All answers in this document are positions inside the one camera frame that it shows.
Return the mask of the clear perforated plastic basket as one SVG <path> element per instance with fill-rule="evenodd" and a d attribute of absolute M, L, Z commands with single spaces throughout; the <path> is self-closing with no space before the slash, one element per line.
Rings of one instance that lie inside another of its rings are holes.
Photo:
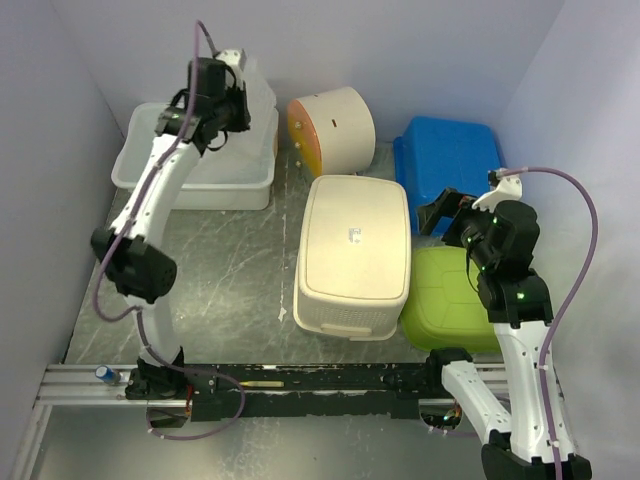
<path fill-rule="evenodd" d="M 250 129 L 242 133 L 230 133 L 220 153 L 234 160 L 248 162 L 261 158 L 264 151 L 273 152 L 277 111 L 276 95 L 252 55 L 247 57 L 244 65 L 243 80 L 251 116 Z"/>

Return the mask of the blue plastic tub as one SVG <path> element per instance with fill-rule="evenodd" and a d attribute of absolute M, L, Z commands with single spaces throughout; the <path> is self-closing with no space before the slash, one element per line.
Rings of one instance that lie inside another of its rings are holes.
<path fill-rule="evenodd" d="M 406 191 L 411 231 L 419 233 L 420 206 L 447 187 L 479 196 L 488 172 L 501 167 L 490 127 L 472 122 L 416 116 L 393 141 L 395 180 Z"/>

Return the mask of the white plastic tray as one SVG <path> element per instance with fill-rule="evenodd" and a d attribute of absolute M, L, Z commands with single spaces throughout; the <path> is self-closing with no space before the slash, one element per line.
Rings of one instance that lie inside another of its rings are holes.
<path fill-rule="evenodd" d="M 134 110 L 124 147 L 111 172 L 113 184 L 132 191 L 141 177 L 151 153 L 154 128 L 162 103 L 144 103 Z M 261 158 L 241 162 L 207 152 L 192 170 L 173 206 L 175 210 L 262 210 L 269 204 L 275 174 L 279 114 L 273 152 Z"/>

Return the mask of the green plastic basin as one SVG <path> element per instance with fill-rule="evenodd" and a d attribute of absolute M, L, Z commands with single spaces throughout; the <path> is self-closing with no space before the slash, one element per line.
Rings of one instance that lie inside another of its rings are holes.
<path fill-rule="evenodd" d="M 496 353 L 497 338 L 469 278 L 477 268 L 466 253 L 450 246 L 412 253 L 410 290 L 400 322 L 409 343 L 420 350 L 459 347 L 470 353 Z"/>

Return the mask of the cream perforated basket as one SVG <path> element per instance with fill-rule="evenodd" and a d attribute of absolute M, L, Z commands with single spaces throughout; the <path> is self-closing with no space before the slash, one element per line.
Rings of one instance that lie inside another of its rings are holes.
<path fill-rule="evenodd" d="M 354 175 L 312 182 L 294 281 L 300 328 L 351 341 L 389 339 L 410 272 L 408 201 L 400 184 Z"/>

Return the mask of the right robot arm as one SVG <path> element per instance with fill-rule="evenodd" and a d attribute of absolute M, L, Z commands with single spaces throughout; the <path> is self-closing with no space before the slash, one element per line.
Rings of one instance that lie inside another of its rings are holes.
<path fill-rule="evenodd" d="M 552 368 L 549 289 L 531 266 L 540 233 L 536 211 L 514 199 L 483 209 L 474 201 L 443 190 L 420 207 L 420 232 L 429 234 L 441 218 L 450 219 L 444 243 L 463 249 L 478 268 L 478 296 L 499 342 L 510 407 L 480 380 L 462 348 L 429 355 L 425 388 L 439 398 L 451 394 L 462 407 L 482 442 L 486 478 L 590 479 L 591 464 L 568 433 Z"/>

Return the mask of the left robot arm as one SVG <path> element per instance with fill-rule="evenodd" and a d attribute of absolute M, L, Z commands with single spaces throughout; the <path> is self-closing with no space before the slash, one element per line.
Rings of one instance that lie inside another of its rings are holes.
<path fill-rule="evenodd" d="M 241 50 L 190 61 L 188 85 L 160 113 L 150 156 L 128 203 L 109 227 L 91 235 L 99 277 L 110 280 L 127 304 L 117 315 L 95 311 L 110 323 L 133 315 L 141 342 L 125 389 L 129 400 L 173 399 L 187 386 L 169 304 L 177 264 L 161 243 L 182 186 L 211 143 L 250 126 L 245 63 Z"/>

